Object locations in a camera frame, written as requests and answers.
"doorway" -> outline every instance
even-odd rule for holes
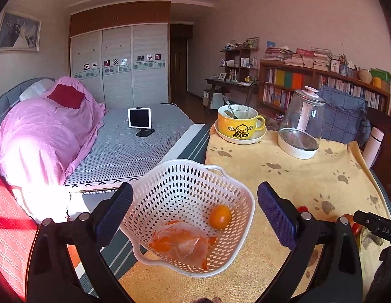
[[[184,99],[187,94],[187,39],[170,41],[170,89],[172,99]]]
[[[172,101],[187,96],[187,40],[193,37],[193,25],[170,25],[170,95]]]

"blue gripper pad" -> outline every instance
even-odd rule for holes
[[[108,246],[132,204],[134,191],[129,183],[123,182],[114,195],[103,200],[95,208],[92,216],[95,219],[96,245]]]
[[[296,208],[289,200],[280,198],[268,182],[257,188],[257,201],[281,245],[292,251],[297,244],[297,222],[292,220],[296,215],[292,209],[297,212]]]

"saucer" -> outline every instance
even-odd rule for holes
[[[257,124],[256,126],[260,126],[261,122],[259,120],[257,120]],[[263,136],[266,134],[267,132],[267,128],[264,127],[262,130],[260,131],[255,131],[255,133],[253,133],[253,135],[251,136],[250,139],[247,139],[247,140],[241,140],[241,139],[235,139],[235,138],[230,138],[228,136],[224,136],[221,132],[219,132],[218,130],[218,120],[215,121],[214,123],[214,127],[215,127],[215,130],[216,132],[218,133],[218,135],[228,141],[228,142],[231,142],[231,143],[235,143],[235,144],[252,144],[252,143],[256,143],[257,141],[259,141],[261,138],[263,138]]]

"glass kettle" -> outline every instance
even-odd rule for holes
[[[278,131],[278,145],[287,154],[307,160],[316,153],[322,137],[325,100],[318,90],[295,90]]]

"mug handle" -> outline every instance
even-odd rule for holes
[[[261,126],[255,128],[255,131],[261,131],[266,126],[266,120],[263,116],[257,115],[257,119],[261,120]]]

